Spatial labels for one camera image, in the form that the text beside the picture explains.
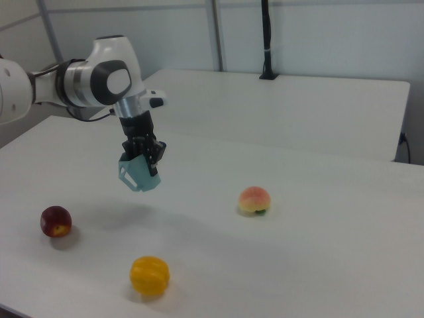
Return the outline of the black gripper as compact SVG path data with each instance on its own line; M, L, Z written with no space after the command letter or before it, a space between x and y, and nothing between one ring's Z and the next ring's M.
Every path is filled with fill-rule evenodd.
M120 118L120 123L127 140L122 143L124 153L121 160L132 160L145 155L149 173L152 177L158 174L157 165L162 159L166 143L154 141L154 124L150 111L141 115Z

